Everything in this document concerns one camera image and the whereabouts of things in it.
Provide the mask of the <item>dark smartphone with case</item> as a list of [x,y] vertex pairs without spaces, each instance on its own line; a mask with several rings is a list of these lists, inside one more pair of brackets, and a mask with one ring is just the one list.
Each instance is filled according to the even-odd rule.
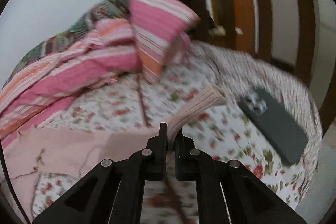
[[264,89],[240,97],[238,106],[286,165],[299,163],[308,138],[284,106]]

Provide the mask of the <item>light pink knit garment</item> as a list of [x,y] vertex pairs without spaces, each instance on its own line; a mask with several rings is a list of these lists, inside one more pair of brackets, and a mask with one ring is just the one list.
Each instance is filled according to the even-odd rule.
[[104,157],[114,161],[143,149],[160,125],[118,132],[87,132],[70,128],[31,128],[5,149],[3,168],[11,179],[35,172],[87,173]]

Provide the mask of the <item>dark patterned floral quilt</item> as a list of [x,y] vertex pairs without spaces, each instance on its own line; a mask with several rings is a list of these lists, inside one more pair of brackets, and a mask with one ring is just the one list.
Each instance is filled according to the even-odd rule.
[[128,0],[100,1],[84,13],[70,28],[42,41],[28,51],[21,58],[4,85],[7,85],[18,72],[31,63],[40,60],[48,54],[67,50],[74,42],[84,38],[88,32],[92,31],[98,20],[126,18],[128,13]]

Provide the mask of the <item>floral white bed sheet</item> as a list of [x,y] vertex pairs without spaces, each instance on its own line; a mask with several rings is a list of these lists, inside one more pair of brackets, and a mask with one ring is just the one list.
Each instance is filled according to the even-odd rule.
[[[215,159],[241,160],[291,208],[303,200],[317,166],[322,127],[308,88],[297,78],[245,53],[205,43],[192,46],[185,65],[167,68],[155,84],[127,75],[113,85],[87,91],[49,128],[122,132],[154,126],[171,118],[209,83],[228,92],[224,105],[213,106],[183,126],[183,133]],[[286,166],[275,149],[239,108],[237,100],[265,89],[306,133],[308,143],[297,164]]]

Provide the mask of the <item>pink orange striped blanket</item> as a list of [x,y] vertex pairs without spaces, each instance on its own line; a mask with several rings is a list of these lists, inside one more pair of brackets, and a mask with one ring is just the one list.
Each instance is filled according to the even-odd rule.
[[154,83],[164,67],[182,62],[188,30],[199,16],[179,0],[128,0],[126,18],[101,19],[67,50],[42,57],[1,89],[1,139],[41,127],[87,88],[143,71]]

